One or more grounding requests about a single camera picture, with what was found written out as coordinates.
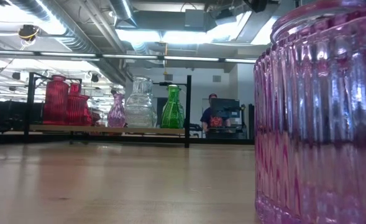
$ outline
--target dark blue shirt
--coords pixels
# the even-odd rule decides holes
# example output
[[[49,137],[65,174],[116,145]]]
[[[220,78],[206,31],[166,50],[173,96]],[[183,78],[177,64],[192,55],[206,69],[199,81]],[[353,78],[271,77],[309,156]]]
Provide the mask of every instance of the dark blue shirt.
[[[228,118],[218,118],[212,116],[212,111],[210,108],[203,111],[201,122],[205,122],[208,124],[208,127],[221,127],[223,126],[223,121],[227,120]]]

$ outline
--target wooden surface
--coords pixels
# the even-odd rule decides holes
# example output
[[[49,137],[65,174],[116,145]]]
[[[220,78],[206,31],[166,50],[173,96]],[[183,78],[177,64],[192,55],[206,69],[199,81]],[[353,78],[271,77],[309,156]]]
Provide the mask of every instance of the wooden surface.
[[[107,128],[91,126],[63,126],[31,124],[31,131],[86,131],[105,133],[156,133],[156,134],[184,134],[184,129],[171,128]]]
[[[3,145],[0,223],[259,223],[251,149]]]

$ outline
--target man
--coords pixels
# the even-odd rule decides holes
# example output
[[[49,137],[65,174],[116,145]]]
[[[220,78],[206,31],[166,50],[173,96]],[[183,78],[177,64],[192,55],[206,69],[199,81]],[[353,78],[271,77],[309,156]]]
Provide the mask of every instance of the man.
[[[217,98],[215,93],[209,95],[209,104],[211,104],[211,99]],[[203,111],[202,118],[202,129],[205,133],[209,132],[209,128],[216,128],[221,126],[231,126],[231,122],[229,118],[218,118],[213,117],[210,107]]]

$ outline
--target speaker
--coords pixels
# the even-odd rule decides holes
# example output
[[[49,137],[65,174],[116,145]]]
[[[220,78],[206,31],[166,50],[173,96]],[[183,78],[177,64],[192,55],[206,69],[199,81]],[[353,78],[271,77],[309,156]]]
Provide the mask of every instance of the speaker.
[[[243,0],[254,12],[265,10],[268,0]]]

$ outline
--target wooden shelf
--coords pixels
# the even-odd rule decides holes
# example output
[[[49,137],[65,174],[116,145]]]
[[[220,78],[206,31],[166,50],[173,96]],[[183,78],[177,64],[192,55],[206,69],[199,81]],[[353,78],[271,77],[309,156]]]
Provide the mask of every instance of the wooden shelf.
[[[154,133],[154,134],[184,134],[184,129],[170,128],[106,128],[91,126],[63,126],[31,124],[32,131],[84,131],[98,133]]]

